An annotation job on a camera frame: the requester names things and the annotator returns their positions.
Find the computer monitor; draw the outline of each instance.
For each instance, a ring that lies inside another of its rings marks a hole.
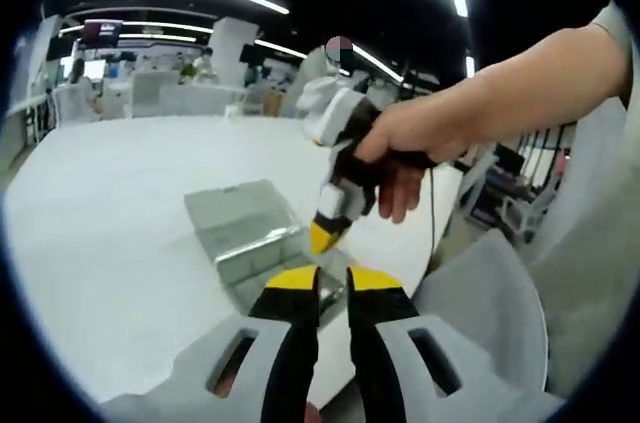
[[[73,68],[73,61],[71,61],[70,56],[66,56],[60,59],[60,64],[63,67],[62,76],[67,79],[71,74],[71,69]],[[98,81],[104,78],[104,69],[107,65],[107,60],[95,60],[95,61],[86,61],[84,64],[84,76],[89,78],[91,81]]]
[[[122,21],[119,20],[86,20],[80,36],[83,49],[116,48]]]
[[[264,51],[256,45],[244,45],[240,53],[240,63],[247,63],[249,66],[264,65]]]
[[[73,48],[73,40],[71,38],[53,38],[49,42],[47,50],[47,61],[55,61],[70,55]]]
[[[501,168],[513,176],[520,174],[522,166],[524,165],[524,157],[517,151],[513,151],[511,148],[498,144],[494,154],[498,157],[498,161],[496,162],[496,166],[498,168]]]
[[[137,57],[133,51],[123,51],[120,53],[120,61],[132,61],[136,62]]]

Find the black cable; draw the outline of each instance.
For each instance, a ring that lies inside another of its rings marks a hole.
[[[429,254],[429,262],[433,259],[433,254],[435,253],[436,247],[436,210],[435,210],[435,189],[433,187],[433,170],[435,168],[431,168],[429,171],[429,183],[431,186],[430,198],[431,201],[429,204],[431,205],[431,252]]]

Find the white table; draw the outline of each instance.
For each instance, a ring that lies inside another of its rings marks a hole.
[[[235,310],[200,246],[185,194],[271,180],[309,221],[326,149],[297,120],[170,117],[54,130],[6,194],[9,243],[45,337],[98,401],[144,393],[174,357]],[[462,175],[435,170],[436,242]],[[428,178],[403,225],[360,220],[342,248],[413,295],[431,250]],[[354,376],[347,315],[319,334],[309,399],[327,404]]]

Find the finger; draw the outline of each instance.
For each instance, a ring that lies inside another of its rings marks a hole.
[[[383,183],[378,190],[378,212],[385,220],[391,216],[393,208],[393,182]]]
[[[365,136],[354,153],[354,156],[366,163],[373,163],[387,152],[388,138],[380,125],[374,125]]]
[[[415,210],[420,204],[420,189],[422,187],[422,177],[416,178],[412,175],[407,179],[406,191],[407,191],[407,209],[409,211]]]
[[[393,213],[392,221],[402,223],[407,214],[406,174],[400,172],[393,187]]]
[[[221,378],[216,387],[213,389],[213,394],[219,396],[220,398],[226,398],[231,393],[231,387],[233,386],[233,382],[235,381],[236,376],[230,375],[225,378]]]
[[[308,402],[304,409],[304,423],[322,423],[320,412],[315,406]]]

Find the white chair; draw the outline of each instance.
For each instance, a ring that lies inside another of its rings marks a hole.
[[[178,84],[177,71],[143,71],[133,75],[131,109],[134,118],[163,116],[160,88]]]
[[[494,154],[495,145],[491,145],[485,151],[482,158],[480,158],[475,165],[471,167],[471,169],[464,175],[462,178],[462,184],[460,185],[460,191],[458,192],[458,196],[461,197],[467,191],[471,190],[474,186],[480,184],[480,188],[484,185],[484,176],[487,174],[487,171],[498,161],[498,157]]]
[[[245,115],[263,115],[264,99],[270,90],[265,83],[254,83],[247,87],[247,92],[242,100],[242,110]]]
[[[626,120],[620,100],[611,98],[578,121],[558,194],[531,243],[519,248],[528,265],[544,260],[593,204],[613,174]]]
[[[56,128],[91,123],[100,116],[89,105],[83,89],[77,85],[62,85],[53,90]]]
[[[508,383],[543,389],[548,341],[542,307],[529,273],[500,231],[488,231],[427,276],[414,304],[487,350],[496,374]]]
[[[560,174],[554,172],[542,193],[530,203],[509,196],[504,197],[500,208],[500,219],[515,240],[524,240],[525,243],[531,242],[556,196],[556,185],[559,178]]]

